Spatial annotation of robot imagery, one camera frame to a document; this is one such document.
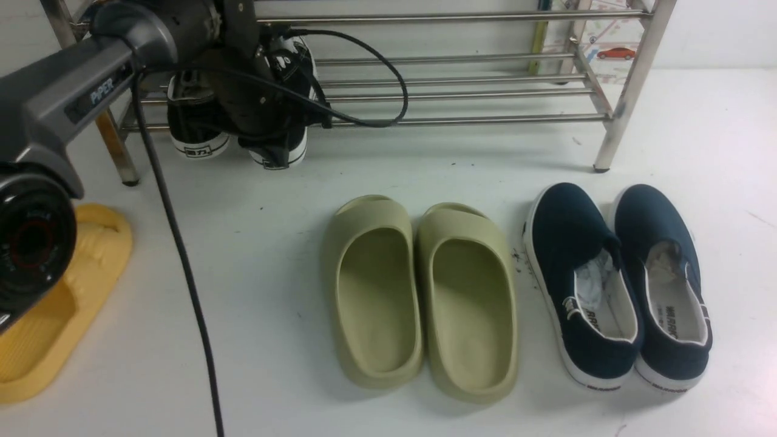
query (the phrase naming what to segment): slide sandal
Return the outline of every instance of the slide sandal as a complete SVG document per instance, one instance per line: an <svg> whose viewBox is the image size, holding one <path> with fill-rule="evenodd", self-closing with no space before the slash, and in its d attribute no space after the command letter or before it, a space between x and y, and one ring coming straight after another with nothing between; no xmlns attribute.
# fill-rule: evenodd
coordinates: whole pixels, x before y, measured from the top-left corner
<svg viewBox="0 0 777 437"><path fill-rule="evenodd" d="M326 230L322 273L333 302L337 354L359 386L393 388L420 371L412 247L407 211L383 196L348 202Z"/></svg>
<svg viewBox="0 0 777 437"><path fill-rule="evenodd" d="M0 402L29 399L56 377L103 306L132 251L124 217L102 205L75 209L78 237L64 277L0 336Z"/></svg>
<svg viewBox="0 0 777 437"><path fill-rule="evenodd" d="M496 402L517 377L518 328L507 238L481 212L433 206L416 241L432 376L448 395Z"/></svg>

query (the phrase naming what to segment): shoe rack leg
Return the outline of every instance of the shoe rack leg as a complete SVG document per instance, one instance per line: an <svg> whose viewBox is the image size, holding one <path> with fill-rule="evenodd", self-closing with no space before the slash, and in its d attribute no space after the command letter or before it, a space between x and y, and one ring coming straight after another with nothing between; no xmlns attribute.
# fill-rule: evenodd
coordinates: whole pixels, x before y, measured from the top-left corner
<svg viewBox="0 0 777 437"><path fill-rule="evenodd" d="M71 28L73 18L64 0L40 0L40 4L44 7L46 17L49 19L51 28L54 30L54 35L57 36L60 46L65 48L77 43L78 40ZM138 185L140 181L138 171L132 163L132 158L127 152L124 139L119 133L119 128L110 110L100 114L95 120L95 124L100 135L103 136L103 141L108 148L108 153L116 166L116 170L119 172L121 182L129 187Z"/></svg>
<svg viewBox="0 0 777 437"><path fill-rule="evenodd" d="M612 114L612 119L605 122L607 134L605 140L599 149L599 155L594 163L594 170L597 173L605 173L610 170L615 153L621 144L623 135L629 125L629 120L634 113L639 94L653 66L653 60L658 52L658 46L661 44L661 38L664 37L664 31L667 29L669 19L671 18L674 5L677 0L655 0L653 4L653 16L642 21L645 27L645 33L639 42L636 57L632 63L629 75L626 77L623 91L621 92L618 104Z"/></svg>
<svg viewBox="0 0 777 437"><path fill-rule="evenodd" d="M587 11L588 9L591 9L592 2L593 0L580 0L577 3L577 9L580 11ZM588 23L588 21L584 19L578 19L577 21L572 22L571 24L572 29L570 29L570 39L566 42L564 51L574 52L577 49L577 42L573 42L573 41L580 41L580 44L584 44L582 42L582 39L583 39L583 32L585 31L586 23ZM572 74L574 70L574 66L575 66L575 62L573 59L564 59L561 62L561 70L559 71L559 74L562 74L562 75Z"/></svg>

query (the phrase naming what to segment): robotic arm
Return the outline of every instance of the robotic arm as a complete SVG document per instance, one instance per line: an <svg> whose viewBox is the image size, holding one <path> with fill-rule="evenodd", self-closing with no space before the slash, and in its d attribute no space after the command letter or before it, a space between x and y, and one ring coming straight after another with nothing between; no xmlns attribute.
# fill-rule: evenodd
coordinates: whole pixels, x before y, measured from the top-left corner
<svg viewBox="0 0 777 437"><path fill-rule="evenodd" d="M64 274L75 246L71 198L83 186L66 145L146 67L194 60L273 80L253 1L113 0L92 37L0 79L0 334ZM264 135L277 91L210 74L231 122Z"/></svg>

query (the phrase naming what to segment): shoe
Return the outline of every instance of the shoe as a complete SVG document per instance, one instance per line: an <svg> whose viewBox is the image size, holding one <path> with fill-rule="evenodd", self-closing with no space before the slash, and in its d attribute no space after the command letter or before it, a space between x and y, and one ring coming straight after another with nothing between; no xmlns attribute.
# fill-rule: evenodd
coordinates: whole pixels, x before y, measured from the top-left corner
<svg viewBox="0 0 777 437"><path fill-rule="evenodd" d="M105 206L75 209L78 241L62 279L0 336L0 404L49 386L92 325L132 253L132 229Z"/></svg>
<svg viewBox="0 0 777 437"><path fill-rule="evenodd" d="M273 42L271 48L272 51L286 50L293 54L293 57L277 54L267 58L281 85L303 96L308 96L311 100L316 100L315 90L302 72L305 70L314 78L319 77L315 61L305 40L302 37L279 37ZM290 126L288 135L281 141L284 144L252 147L249 150L251 158L267 170L285 170L299 165L308 151L308 127L303 124ZM285 155L286 150L288 150L288 157L282 156Z"/></svg>
<svg viewBox="0 0 777 437"><path fill-rule="evenodd" d="M567 371L589 389L617 390L643 339L618 237L583 189L557 184L532 206L524 245Z"/></svg>
<svg viewBox="0 0 777 437"><path fill-rule="evenodd" d="M618 196L610 226L623 242L645 321L636 370L657 389L684 393L702 378L713 346L691 233L669 199L647 185Z"/></svg>
<svg viewBox="0 0 777 437"><path fill-rule="evenodd" d="M518 357L507 237L482 212L446 203L421 219L416 250L434 381L466 402L504 398Z"/></svg>
<svg viewBox="0 0 777 437"><path fill-rule="evenodd" d="M321 270L346 376L389 389L418 375L423 335L413 230L402 205L384 196L345 204L326 230Z"/></svg>
<svg viewBox="0 0 777 437"><path fill-rule="evenodd" d="M204 75L184 71L170 79L167 87L167 121L172 143L188 159L209 159L222 154L230 143L224 132L200 128L188 123L198 116L221 110Z"/></svg>

